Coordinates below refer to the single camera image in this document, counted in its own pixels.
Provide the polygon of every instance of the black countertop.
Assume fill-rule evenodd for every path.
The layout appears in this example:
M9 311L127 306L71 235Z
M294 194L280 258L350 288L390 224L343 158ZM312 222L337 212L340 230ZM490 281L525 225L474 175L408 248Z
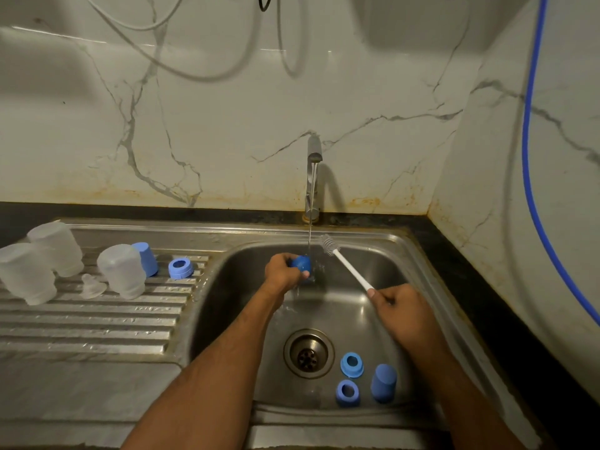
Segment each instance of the black countertop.
M302 224L301 213L47 203L0 203L0 247L56 218ZM559 448L593 448L600 406L426 216L322 213L320 225L408 227L470 319L513 393Z

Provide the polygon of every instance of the white brush handle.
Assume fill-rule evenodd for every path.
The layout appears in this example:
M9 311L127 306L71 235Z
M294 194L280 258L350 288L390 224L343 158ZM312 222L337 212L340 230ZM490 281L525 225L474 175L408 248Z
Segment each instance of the white brush handle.
M336 256L338 259L340 259L341 263L344 264L346 266L346 268L348 268L348 271L350 273L352 273L352 275L356 278L356 280L359 283L361 283L361 286L365 288L365 291L374 288L371 286L371 284L369 284L367 282L366 279L363 278L363 276L359 272L356 271L356 269L352 266L352 264L346 260L346 257L341 255L340 251L338 251L337 249L334 249L334 256Z

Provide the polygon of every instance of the drain ring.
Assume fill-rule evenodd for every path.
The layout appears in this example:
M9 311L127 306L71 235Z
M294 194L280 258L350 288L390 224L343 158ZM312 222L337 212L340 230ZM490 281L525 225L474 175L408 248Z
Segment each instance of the drain ring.
M319 330L298 330L287 339L283 348L283 359L289 370L299 378L320 378L326 375L334 364L334 346Z

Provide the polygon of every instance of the ridged drainboard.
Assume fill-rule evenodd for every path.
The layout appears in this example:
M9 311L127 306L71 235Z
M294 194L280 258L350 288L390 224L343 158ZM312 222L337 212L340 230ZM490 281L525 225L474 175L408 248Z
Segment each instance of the ridged drainboard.
M84 253L83 272L57 278L58 294L43 305L28 306L0 283L0 352L164 353L209 257L162 251L158 273L146 279L143 295L124 300L109 289L84 300L79 296L84 273L106 282L96 266L99 252ZM194 273L171 279L168 264L182 256L196 264Z

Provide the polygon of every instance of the stainless steel sink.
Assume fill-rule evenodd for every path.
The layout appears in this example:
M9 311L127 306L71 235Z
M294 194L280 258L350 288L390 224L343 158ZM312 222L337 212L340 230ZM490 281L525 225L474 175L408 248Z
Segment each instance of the stainless steel sink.
M0 291L0 446L120 446L165 386L236 318L269 258L307 253L304 227L66 222L92 273L98 252L117 243L147 241L163 265L135 301L110 292L82 301L78 277L58 282L59 296L41 307ZM534 429L410 234L318 227L316 235L326 231L373 286L409 281L424 292L469 376L527 447L536 448ZM173 256L196 262L192 278L168 279L164 267ZM247 445L448 446L439 406L360 285L319 246L311 258L313 280L286 295L267 329ZM355 379L357 408L335 402L346 352L358 353L365 366ZM387 405L370 394L379 363L398 373Z

